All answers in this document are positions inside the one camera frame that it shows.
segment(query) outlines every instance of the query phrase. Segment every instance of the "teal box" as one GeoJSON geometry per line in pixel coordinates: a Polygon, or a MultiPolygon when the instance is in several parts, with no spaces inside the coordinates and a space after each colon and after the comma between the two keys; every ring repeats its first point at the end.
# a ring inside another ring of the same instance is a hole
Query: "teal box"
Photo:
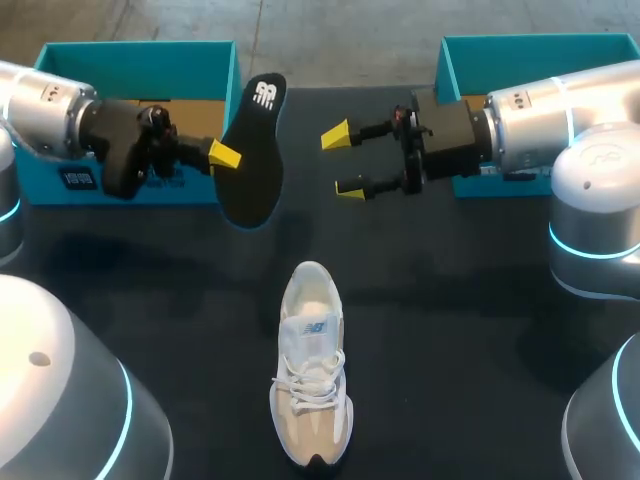
{"type": "MultiPolygon", "coordinates": [[[[486,95],[638,58],[638,46],[624,33],[445,37],[436,70],[436,93],[440,103],[454,102],[466,95],[486,95]]],[[[454,177],[453,188],[458,197],[549,195],[551,177],[541,173],[526,182],[505,181],[499,174],[454,177]]]]}
{"type": "MultiPolygon", "coordinates": [[[[35,68],[92,85],[101,98],[224,101],[226,131],[242,97],[234,42],[49,43],[35,68]]],[[[86,166],[100,183],[95,160],[49,163],[18,148],[18,173],[33,205],[188,205],[217,203],[211,177],[180,167],[175,179],[151,177],[136,198],[123,201],[98,190],[69,190],[60,167],[86,166]]]]}

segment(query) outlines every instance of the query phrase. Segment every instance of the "logo on robot arm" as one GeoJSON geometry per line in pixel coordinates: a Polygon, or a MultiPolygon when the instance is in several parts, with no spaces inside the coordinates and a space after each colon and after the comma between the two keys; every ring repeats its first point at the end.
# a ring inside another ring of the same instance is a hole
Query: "logo on robot arm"
{"type": "Polygon", "coordinates": [[[253,101],[268,110],[273,108],[273,101],[276,99],[278,89],[275,85],[266,82],[258,82],[256,93],[253,95],[253,101]]]}
{"type": "Polygon", "coordinates": [[[590,169],[602,172],[624,168],[628,163],[626,151],[615,144],[599,144],[585,148],[580,159],[590,169]]]}

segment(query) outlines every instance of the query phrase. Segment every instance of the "sneaker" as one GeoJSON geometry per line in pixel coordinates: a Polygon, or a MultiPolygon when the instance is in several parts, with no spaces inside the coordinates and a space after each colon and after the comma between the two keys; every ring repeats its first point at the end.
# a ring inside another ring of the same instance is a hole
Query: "sneaker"
{"type": "Polygon", "coordinates": [[[342,350],[342,302],[329,272],[298,265],[282,299],[271,416],[287,455],[302,467],[334,465],[353,429],[342,350]]]}

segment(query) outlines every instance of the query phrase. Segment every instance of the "shoelace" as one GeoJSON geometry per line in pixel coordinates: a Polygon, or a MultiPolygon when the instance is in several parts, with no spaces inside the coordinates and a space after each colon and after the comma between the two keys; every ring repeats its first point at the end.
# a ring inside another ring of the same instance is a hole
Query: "shoelace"
{"type": "Polygon", "coordinates": [[[289,380],[272,378],[274,382],[285,385],[291,391],[291,408],[294,412],[303,409],[323,410],[332,408],[338,404],[336,399],[338,388],[336,379],[342,373],[345,356],[342,350],[325,360],[311,359],[300,366],[300,370],[294,369],[286,356],[283,356],[289,372],[289,380]],[[306,373],[310,368],[321,367],[329,378],[306,373]]]}

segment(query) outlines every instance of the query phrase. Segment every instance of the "black table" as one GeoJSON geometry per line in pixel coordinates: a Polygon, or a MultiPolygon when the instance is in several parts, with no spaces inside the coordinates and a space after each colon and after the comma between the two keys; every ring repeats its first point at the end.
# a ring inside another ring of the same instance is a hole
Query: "black table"
{"type": "Polygon", "coordinates": [[[336,198],[334,179],[389,173],[401,158],[391,139],[323,154],[320,134],[408,98],[291,90],[283,198],[254,233],[215,208],[30,212],[11,272],[57,295],[153,392],[172,423],[176,479],[297,476],[268,391],[282,292],[308,259],[345,304],[355,426],[340,478],[568,478],[565,405],[640,329],[640,307],[555,285],[547,199],[460,200],[448,181],[410,198],[336,198]]]}

